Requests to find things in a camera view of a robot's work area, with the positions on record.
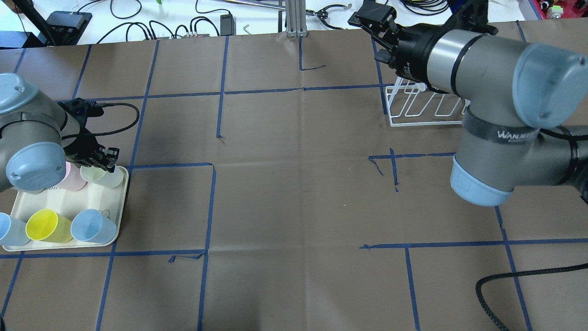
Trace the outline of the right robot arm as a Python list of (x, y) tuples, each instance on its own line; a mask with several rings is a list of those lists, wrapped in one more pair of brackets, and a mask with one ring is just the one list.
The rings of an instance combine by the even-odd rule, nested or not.
[(517, 186), (573, 186), (587, 200), (587, 128), (563, 126), (587, 94), (587, 58), (497, 36), (488, 2), (465, 0), (441, 26), (404, 27), (396, 11), (365, 1), (348, 20), (382, 49), (399, 77), (469, 101), (450, 185), (480, 206)]

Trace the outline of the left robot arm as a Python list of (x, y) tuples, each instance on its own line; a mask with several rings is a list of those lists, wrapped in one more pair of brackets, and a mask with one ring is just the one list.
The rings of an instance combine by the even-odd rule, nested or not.
[(0, 189), (38, 191), (56, 186), (67, 163), (113, 172), (118, 148), (97, 142), (86, 128), (103, 105), (76, 98), (55, 102), (15, 73), (0, 76)]

